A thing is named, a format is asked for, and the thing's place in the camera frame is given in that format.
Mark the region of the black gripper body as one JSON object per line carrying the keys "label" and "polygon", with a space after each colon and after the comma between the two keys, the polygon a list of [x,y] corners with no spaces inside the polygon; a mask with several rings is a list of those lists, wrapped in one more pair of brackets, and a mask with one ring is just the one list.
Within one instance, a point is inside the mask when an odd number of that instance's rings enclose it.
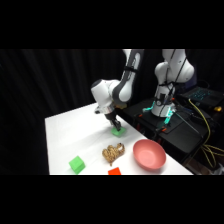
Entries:
{"label": "black gripper body", "polygon": [[105,117],[106,117],[109,121],[115,121],[115,120],[116,120],[116,111],[112,111],[112,112],[106,114]]}

